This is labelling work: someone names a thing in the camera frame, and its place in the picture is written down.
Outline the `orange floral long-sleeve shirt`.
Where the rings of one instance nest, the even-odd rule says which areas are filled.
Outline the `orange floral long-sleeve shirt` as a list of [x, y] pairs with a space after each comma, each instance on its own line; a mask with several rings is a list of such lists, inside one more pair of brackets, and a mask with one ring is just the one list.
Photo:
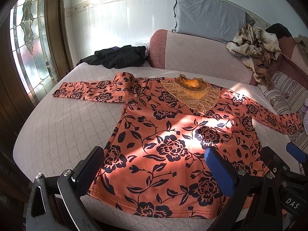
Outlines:
[[65, 82], [58, 98], [122, 103], [88, 195], [148, 218], [215, 218], [227, 202], [204, 159], [215, 148], [236, 169], [263, 176], [253, 121], [285, 135], [303, 129], [297, 113], [277, 115], [253, 99], [200, 78]]

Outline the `black clothing on blanket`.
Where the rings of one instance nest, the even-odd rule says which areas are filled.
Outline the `black clothing on blanket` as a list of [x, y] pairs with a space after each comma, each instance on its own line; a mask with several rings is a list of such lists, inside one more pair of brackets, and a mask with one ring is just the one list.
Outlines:
[[280, 23], [272, 24], [265, 31], [268, 33], [275, 34], [277, 39], [281, 39], [283, 37], [292, 37], [292, 34], [289, 32], [289, 30]]

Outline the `striped floral bedding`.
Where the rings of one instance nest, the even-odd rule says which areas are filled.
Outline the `striped floral bedding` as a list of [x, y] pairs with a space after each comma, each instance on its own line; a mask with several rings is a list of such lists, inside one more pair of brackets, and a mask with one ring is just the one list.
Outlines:
[[302, 111], [307, 99], [307, 89], [297, 81], [278, 71], [271, 78], [274, 88], [268, 90], [264, 85], [257, 87], [264, 94], [277, 114], [298, 113], [304, 121], [305, 112]]

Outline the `brown cream patterned blanket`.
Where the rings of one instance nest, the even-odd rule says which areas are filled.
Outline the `brown cream patterned blanket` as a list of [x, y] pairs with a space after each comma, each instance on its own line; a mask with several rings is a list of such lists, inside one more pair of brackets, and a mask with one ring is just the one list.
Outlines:
[[260, 27], [244, 24], [227, 43], [227, 49], [252, 71], [258, 84], [266, 86], [269, 90], [274, 88], [269, 71], [273, 61], [281, 54], [275, 34], [268, 33]]

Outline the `black garment pile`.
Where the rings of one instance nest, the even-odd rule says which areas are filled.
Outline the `black garment pile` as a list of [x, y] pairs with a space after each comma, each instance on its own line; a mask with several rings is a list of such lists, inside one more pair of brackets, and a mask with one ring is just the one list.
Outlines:
[[112, 47], [95, 51], [93, 55], [81, 59], [76, 65], [87, 63], [93, 66], [103, 66], [107, 69], [139, 67], [146, 61], [146, 46], [126, 45], [121, 48]]

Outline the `pink rolled bolster quilt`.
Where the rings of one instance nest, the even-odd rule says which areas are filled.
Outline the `pink rolled bolster quilt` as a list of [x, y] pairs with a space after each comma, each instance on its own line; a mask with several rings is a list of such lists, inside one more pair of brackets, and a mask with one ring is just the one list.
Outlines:
[[253, 72], [229, 53], [226, 44], [165, 29], [157, 30], [150, 39], [149, 63], [153, 68], [256, 85]]

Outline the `grey pillow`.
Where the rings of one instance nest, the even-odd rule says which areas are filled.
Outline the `grey pillow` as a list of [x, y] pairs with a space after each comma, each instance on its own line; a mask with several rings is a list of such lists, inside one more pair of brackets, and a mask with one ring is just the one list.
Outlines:
[[244, 24], [253, 26], [248, 13], [222, 0], [175, 0], [173, 33], [228, 43]]

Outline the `stained glass window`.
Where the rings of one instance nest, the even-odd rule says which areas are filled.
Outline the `stained glass window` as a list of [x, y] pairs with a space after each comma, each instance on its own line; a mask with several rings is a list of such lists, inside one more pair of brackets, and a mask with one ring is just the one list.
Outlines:
[[46, 35], [44, 6], [45, 0], [18, 0], [9, 20], [15, 65], [34, 105], [58, 82]]

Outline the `brown wooden window frame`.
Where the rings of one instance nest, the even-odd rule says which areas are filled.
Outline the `brown wooden window frame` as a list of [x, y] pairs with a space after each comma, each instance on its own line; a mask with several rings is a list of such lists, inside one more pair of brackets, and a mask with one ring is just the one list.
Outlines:
[[63, 0], [44, 0], [46, 37], [57, 79], [61, 80], [73, 69], [70, 54]]

